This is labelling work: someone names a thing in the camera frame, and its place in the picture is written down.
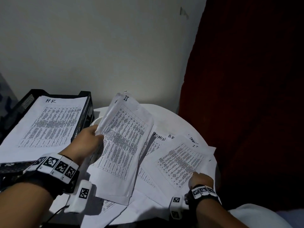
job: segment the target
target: white wall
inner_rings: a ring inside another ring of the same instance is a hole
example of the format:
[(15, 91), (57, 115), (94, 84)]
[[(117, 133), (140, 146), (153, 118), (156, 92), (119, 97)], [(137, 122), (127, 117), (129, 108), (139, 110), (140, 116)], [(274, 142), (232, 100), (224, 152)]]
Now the white wall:
[(128, 90), (175, 112), (205, 3), (0, 0), (0, 72), (18, 99), (86, 90), (102, 107)]

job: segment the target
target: black file tray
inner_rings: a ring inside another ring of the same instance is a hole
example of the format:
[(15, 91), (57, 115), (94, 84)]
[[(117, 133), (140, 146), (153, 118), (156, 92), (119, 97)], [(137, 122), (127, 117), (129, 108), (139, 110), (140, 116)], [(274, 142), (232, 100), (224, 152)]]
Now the black file tray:
[[(71, 138), (71, 141), (83, 129), (88, 127), (94, 120), (93, 102), (91, 92), (81, 91), (78, 95), (51, 95), (44, 90), (32, 89), (27, 95), (21, 99), (15, 107), (5, 116), (0, 119), (0, 144), (11, 132), (11, 130), (18, 124), (23, 116), (28, 112), (37, 98), (40, 96), (47, 96), (50, 98), (82, 98), (86, 97), (86, 103), (78, 120), (76, 129)], [(0, 160), (0, 191), (3, 188), (11, 185), (13, 181), (22, 174), (22, 172), (30, 166), (34, 161), (30, 162), (13, 162), (1, 163)]]

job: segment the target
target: black cable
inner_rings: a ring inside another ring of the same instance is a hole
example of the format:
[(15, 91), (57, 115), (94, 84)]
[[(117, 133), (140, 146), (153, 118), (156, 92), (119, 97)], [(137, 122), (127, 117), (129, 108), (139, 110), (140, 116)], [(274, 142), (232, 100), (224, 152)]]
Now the black cable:
[(62, 209), (68, 208), (69, 206), (64, 206), (62, 208), (60, 208), (58, 211), (55, 212), (55, 214), (53, 214), (45, 223), (48, 223), (56, 214), (58, 214)]

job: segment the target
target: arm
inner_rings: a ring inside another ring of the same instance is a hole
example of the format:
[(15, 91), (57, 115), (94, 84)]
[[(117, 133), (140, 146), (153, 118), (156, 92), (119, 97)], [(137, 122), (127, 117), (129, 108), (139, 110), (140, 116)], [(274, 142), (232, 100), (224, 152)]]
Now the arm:
[[(205, 174), (193, 173), (189, 180), (189, 188), (202, 184), (213, 188), (213, 180)], [(199, 227), (209, 228), (248, 228), (240, 220), (233, 217), (221, 204), (213, 199), (202, 200), (196, 208)]]
[[(96, 129), (97, 125), (83, 129), (59, 154), (68, 156), (80, 166), (103, 141), (103, 135), (95, 136)], [(44, 188), (31, 183), (17, 183), (0, 193), (0, 227), (39, 227), (52, 203), (53, 198)]]

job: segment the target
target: dark red curtain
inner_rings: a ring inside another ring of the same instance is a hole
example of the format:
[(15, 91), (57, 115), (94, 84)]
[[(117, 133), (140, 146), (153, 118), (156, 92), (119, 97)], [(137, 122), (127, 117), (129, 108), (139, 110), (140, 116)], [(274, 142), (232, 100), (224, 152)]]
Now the dark red curtain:
[(301, 0), (207, 0), (179, 115), (217, 147), (232, 209), (304, 206)]

